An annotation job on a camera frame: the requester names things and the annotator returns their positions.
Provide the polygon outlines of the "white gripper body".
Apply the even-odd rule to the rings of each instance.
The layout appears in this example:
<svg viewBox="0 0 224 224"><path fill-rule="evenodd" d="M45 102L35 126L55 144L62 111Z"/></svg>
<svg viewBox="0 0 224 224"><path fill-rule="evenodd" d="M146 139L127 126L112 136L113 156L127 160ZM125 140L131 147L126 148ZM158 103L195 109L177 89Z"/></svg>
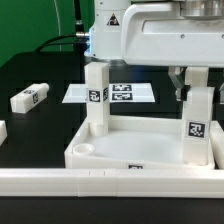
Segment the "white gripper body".
<svg viewBox="0 0 224 224"><path fill-rule="evenodd" d="M179 2L131 5L121 29L128 64L224 67L224 18L182 15Z"/></svg>

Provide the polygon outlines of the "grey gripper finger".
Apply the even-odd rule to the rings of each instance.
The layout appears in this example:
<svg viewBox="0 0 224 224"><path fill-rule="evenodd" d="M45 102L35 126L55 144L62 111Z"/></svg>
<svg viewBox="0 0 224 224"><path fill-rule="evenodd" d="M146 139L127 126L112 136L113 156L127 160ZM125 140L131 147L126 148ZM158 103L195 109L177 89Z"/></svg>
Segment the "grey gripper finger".
<svg viewBox="0 0 224 224"><path fill-rule="evenodd" d="M182 79L182 73L182 67L170 66L168 68L168 76L176 88L175 95L177 101L186 101L187 93L190 90L190 86L186 85L184 80Z"/></svg>
<svg viewBox="0 0 224 224"><path fill-rule="evenodd" d="M220 104L224 104L224 82L222 83L219 89L219 102Z"/></svg>

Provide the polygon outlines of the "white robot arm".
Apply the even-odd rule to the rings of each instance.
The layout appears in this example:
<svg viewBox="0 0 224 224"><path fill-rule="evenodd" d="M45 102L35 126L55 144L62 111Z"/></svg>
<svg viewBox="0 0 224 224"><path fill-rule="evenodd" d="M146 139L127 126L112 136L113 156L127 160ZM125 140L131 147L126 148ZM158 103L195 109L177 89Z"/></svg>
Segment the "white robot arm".
<svg viewBox="0 0 224 224"><path fill-rule="evenodd" d="M224 68L224 0L94 0L87 57Z"/></svg>

